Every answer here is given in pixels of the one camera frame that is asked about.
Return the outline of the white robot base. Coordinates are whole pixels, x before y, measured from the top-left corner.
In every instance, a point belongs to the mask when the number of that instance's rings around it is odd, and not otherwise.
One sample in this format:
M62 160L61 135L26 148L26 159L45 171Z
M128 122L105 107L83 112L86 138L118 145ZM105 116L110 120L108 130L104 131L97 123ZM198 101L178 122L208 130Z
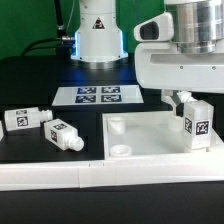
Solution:
M79 0L80 27L71 59L90 69L111 69L128 60L116 23L115 0Z

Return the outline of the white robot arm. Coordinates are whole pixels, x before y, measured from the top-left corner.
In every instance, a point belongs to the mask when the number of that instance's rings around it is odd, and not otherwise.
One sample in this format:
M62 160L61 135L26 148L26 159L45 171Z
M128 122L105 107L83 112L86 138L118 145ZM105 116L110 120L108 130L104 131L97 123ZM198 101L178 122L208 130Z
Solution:
M177 107L188 91L224 93L224 0L164 0L165 11L134 28L143 88Z

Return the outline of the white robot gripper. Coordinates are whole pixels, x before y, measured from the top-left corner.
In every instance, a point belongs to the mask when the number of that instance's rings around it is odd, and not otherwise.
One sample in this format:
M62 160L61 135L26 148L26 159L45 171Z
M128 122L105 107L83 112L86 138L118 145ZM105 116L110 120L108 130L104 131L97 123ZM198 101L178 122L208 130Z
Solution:
M164 89L161 96L171 97L173 114L183 116L184 91L224 93L224 41L202 54L179 53L171 42L140 43L135 70L143 88Z

